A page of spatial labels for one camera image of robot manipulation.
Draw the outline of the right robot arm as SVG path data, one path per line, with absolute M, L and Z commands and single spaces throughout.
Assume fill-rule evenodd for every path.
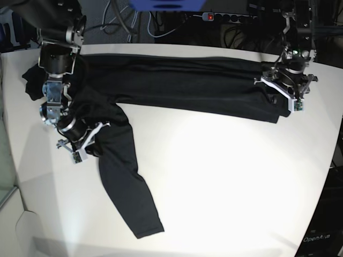
M 133 129 L 121 104 L 149 100 L 150 78 L 141 57 L 81 56 L 86 16 L 78 1 L 9 1 L 9 8 L 40 32 L 38 63 L 23 78 L 43 122 L 62 136 L 75 163 L 90 155 L 102 168 L 137 173 Z

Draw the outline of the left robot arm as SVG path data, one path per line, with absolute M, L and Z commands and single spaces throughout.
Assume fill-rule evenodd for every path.
M 318 81 L 315 75 L 304 74 L 316 57 L 311 2 L 281 1 L 280 11 L 285 19 L 283 50 L 275 62 L 262 62 L 262 75 L 255 83 L 262 82 L 283 95 L 290 112 L 302 111 L 304 95 L 310 92 L 310 84 Z

